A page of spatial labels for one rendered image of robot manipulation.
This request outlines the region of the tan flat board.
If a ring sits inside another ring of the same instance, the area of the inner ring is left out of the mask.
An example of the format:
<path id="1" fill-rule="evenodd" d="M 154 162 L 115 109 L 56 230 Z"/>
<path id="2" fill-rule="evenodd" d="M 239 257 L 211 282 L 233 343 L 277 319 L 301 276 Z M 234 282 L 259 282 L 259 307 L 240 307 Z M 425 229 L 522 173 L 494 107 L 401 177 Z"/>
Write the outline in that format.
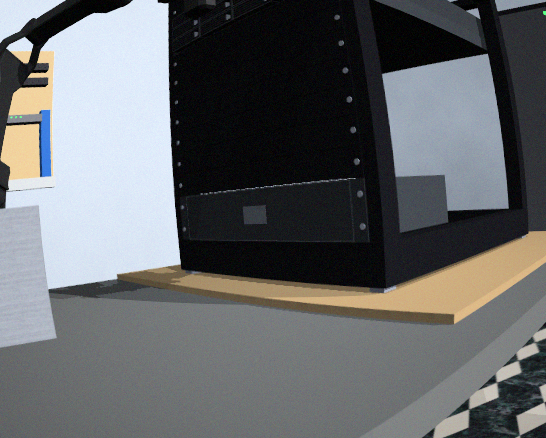
<path id="1" fill-rule="evenodd" d="M 455 324 L 546 262 L 546 231 L 531 231 L 444 268 L 396 285 L 320 285 L 211 273 L 181 264 L 117 274 L 117 279 L 206 297 L 355 317 Z"/>

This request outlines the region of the black server rack frame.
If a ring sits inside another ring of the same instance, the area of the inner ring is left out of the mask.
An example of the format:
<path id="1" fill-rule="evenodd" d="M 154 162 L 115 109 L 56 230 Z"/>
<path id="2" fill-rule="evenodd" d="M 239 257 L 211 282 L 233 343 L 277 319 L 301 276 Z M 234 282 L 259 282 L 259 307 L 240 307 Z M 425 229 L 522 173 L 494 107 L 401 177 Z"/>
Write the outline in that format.
<path id="1" fill-rule="evenodd" d="M 480 19 L 467 12 L 476 8 Z M 386 293 L 529 234 L 495 0 L 283 0 L 173 53 L 172 19 L 183 12 L 184 0 L 168 3 L 185 273 Z M 448 211 L 445 175 L 395 176 L 382 74 L 483 54 L 509 208 Z"/>

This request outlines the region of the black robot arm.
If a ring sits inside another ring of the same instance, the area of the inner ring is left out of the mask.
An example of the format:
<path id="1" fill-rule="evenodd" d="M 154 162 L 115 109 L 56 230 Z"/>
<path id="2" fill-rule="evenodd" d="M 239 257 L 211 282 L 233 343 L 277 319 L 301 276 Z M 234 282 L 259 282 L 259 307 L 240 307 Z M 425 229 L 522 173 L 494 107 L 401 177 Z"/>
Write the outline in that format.
<path id="1" fill-rule="evenodd" d="M 133 0 L 65 0 L 40 17 L 32 18 L 17 33 L 0 43 L 0 160 L 13 93 L 20 89 L 37 65 L 41 48 L 56 34 L 93 13 L 109 13 Z M 22 38 L 32 44 L 27 66 L 7 47 Z M 0 209 L 6 208 L 10 167 L 0 162 Z"/>

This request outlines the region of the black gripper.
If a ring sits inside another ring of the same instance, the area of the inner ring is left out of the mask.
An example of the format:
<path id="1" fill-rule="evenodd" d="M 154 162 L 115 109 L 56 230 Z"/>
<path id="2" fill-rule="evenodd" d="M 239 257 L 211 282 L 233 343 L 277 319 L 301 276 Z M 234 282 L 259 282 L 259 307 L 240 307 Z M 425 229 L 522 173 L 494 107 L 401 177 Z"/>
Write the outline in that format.
<path id="1" fill-rule="evenodd" d="M 214 10 L 216 0 L 184 0 L 184 15 L 191 19 L 198 19 Z"/>

